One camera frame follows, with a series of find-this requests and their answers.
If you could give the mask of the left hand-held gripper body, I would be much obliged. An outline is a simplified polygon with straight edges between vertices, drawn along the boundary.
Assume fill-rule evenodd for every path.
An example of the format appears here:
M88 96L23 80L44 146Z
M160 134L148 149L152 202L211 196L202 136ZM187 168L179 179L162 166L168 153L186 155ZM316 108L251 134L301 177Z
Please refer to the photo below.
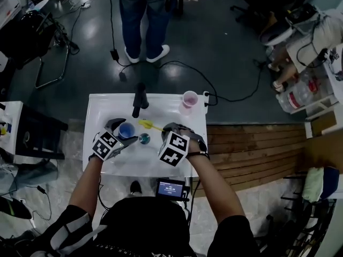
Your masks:
M92 152L102 161L118 155L125 145L119 140L118 137L103 128L94 138L92 144Z

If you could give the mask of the blue cup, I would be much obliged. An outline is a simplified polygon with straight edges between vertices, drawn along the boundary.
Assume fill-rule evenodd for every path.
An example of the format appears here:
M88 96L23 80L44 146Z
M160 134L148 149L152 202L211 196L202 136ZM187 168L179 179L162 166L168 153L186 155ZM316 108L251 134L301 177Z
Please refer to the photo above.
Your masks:
M135 136L135 127L131 123L121 123L118 127L118 137L128 139Z

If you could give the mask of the yellow brush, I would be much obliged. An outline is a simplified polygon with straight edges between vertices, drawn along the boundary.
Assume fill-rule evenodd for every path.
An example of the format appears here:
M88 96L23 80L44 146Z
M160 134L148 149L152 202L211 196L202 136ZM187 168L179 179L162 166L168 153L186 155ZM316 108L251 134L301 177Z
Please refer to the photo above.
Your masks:
M145 129L156 129L156 130L161 131L161 132L164 131L164 129L155 126L155 125L153 124L153 122L150 121L150 120L140 119L140 120L138 121L138 124L139 124L139 125L142 125Z

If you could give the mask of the person's right forearm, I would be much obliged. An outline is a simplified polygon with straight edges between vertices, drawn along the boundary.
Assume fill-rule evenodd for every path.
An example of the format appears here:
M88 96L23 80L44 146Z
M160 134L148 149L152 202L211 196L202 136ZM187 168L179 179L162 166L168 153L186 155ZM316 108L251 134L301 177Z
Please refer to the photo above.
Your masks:
M206 156L190 156L188 160L198 173L217 223L231 216L245 215L238 196Z

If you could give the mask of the person's left forearm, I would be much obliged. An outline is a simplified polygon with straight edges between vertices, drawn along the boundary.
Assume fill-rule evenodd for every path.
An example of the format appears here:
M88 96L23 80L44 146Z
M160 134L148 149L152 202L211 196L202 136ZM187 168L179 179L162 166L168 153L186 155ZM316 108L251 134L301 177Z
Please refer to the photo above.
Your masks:
M100 158L91 157L69 201L69 205L81 208L91 218L94 217L96 211L102 165L103 161Z

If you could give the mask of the red plastic cup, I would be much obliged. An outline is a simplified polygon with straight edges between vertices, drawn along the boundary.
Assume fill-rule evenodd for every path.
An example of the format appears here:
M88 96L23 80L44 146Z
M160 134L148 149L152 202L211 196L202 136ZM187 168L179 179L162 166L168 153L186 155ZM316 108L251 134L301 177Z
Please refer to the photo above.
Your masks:
M194 91L186 91L179 105L179 112L182 115L190 115L193 107L198 103L198 95Z

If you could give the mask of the person's right hand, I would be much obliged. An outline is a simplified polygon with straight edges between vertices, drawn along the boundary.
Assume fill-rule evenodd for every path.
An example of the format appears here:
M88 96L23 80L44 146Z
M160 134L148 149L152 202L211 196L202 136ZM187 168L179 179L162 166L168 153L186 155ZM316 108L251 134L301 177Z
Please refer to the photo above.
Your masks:
M187 157L199 155L200 152L201 150L200 150L199 142L193 138L190 138Z

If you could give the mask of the black faucet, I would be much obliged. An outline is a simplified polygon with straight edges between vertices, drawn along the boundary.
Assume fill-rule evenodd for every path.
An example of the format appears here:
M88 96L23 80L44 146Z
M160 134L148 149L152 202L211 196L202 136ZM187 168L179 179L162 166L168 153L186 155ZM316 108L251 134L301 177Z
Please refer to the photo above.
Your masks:
M149 102L146 95L146 86L144 83L138 83L135 90L135 98L133 101L132 117L138 118L141 109L147 109Z

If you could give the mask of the small black monitor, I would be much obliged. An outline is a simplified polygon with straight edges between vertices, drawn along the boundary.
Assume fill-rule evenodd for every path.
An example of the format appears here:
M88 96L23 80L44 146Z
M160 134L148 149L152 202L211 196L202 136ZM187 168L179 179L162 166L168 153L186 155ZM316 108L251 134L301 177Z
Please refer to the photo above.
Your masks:
M159 178L155 196L157 198L167 198L169 200L182 200L185 188L185 181Z

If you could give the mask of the clear water jug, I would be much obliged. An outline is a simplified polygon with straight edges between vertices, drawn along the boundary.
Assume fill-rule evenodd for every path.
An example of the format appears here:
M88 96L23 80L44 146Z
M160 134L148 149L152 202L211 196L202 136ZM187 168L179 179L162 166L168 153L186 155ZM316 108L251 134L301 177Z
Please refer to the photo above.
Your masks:
M325 91L326 81L327 76L320 77L311 72L305 72L297 82L275 97L282 110L291 114L319 100Z

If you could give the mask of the black office chair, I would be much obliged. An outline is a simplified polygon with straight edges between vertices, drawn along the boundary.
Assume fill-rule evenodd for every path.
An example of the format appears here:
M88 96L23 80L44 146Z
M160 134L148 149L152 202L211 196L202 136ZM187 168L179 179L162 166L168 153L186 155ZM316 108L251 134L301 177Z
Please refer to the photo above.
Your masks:
M265 32L271 25L276 22L274 11L268 0L243 0L248 6L246 8L238 5L232 5L231 11L241 12L240 16L235 18L237 23L250 25L257 33Z
M256 237L261 257L314 257L333 216L336 201L320 200L310 203L297 199L292 208L285 208L294 216L282 226L275 226L267 215L267 234Z

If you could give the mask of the white desk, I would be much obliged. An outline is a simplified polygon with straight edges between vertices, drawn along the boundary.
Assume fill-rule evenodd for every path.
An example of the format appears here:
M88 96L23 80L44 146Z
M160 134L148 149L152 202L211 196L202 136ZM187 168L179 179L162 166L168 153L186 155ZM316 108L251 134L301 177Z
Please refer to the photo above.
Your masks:
M336 123L325 128L323 134L343 130L343 43L331 50L327 57L328 60L322 65L325 77L318 95L309 104L291 112L305 111L308 122L333 112Z

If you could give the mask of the brown wooden board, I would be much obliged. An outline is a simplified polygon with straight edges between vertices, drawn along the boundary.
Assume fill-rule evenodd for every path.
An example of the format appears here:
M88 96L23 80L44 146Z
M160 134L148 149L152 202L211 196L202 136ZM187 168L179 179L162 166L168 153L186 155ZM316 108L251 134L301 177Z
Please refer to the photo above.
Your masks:
M305 151L314 160L328 160L343 174L343 129L306 141Z

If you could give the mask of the blue chair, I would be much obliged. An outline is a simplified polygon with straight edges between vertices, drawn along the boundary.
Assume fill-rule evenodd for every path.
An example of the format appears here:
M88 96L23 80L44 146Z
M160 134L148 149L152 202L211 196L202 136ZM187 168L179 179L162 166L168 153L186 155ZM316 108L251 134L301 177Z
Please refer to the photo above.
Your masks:
M323 168L324 168L323 192L322 192L322 194L320 196L320 199L317 202L320 202L322 200L328 199L332 194L334 194L337 191L338 185L339 185L339 178L340 178L339 170L337 168L334 168L334 167L331 167L331 166L327 166L327 167L323 167ZM306 172L305 171L296 172L292 176L284 177L284 179L299 179L299 180L302 180L303 181L303 187L304 187L304 183L305 183L305 178L306 178L307 172L308 171L306 171Z

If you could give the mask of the chrome frame black chair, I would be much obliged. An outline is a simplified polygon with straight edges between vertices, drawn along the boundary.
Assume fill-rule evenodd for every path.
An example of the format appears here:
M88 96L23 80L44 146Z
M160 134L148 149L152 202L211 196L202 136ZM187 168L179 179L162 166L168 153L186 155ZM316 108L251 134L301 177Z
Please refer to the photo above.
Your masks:
M79 50L77 44L68 38L62 24L53 18L52 13L43 11L48 2L49 0L42 0L20 19L12 19L0 29L0 52L14 62L17 70L21 70L31 61L39 59L40 65L35 81L36 89L62 80L71 50ZM44 65L43 56L47 54L53 41L66 51L62 73L58 78L40 84Z

